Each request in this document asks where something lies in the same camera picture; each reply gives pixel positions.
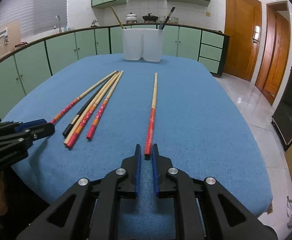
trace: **table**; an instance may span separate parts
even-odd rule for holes
[[[56,124],[54,135],[34,142],[29,157],[13,166],[30,189],[52,203],[78,179],[100,179],[120,167],[124,158],[134,154],[137,143],[143,149],[154,73],[158,72],[153,142],[158,144],[159,154],[171,158],[174,167],[190,177],[215,177],[255,215],[268,208],[272,200],[269,178],[249,126],[197,61],[171,56],[163,56],[158,63],[125,61],[122,54],[86,57],[38,86],[3,121],[50,121],[116,69],[123,69],[124,74],[91,142],[86,134],[92,119],[72,150],[64,147],[62,136],[88,95]],[[144,159],[140,187],[137,202],[121,202],[119,237],[174,239],[173,201],[156,199],[151,162]]]

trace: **white blind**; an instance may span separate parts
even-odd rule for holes
[[[61,17],[61,25],[67,26],[67,0],[2,0],[0,26],[19,20],[21,38],[58,27],[55,16]]]

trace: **white plastic container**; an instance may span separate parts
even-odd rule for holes
[[[124,59],[139,60],[143,55],[143,31],[145,29],[124,29]]]
[[[144,52],[145,61],[158,62],[162,56],[162,39],[164,30],[143,29],[144,30]]]

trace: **white pot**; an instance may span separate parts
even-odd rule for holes
[[[126,22],[137,22],[137,15],[133,13],[126,15]]]

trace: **pot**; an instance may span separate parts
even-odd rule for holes
[[[128,15],[126,15],[126,23],[128,22],[136,22],[137,23],[137,15],[130,13]]]
[[[148,15],[143,16],[144,21],[150,21],[150,22],[156,22],[158,20],[158,17],[149,13]]]

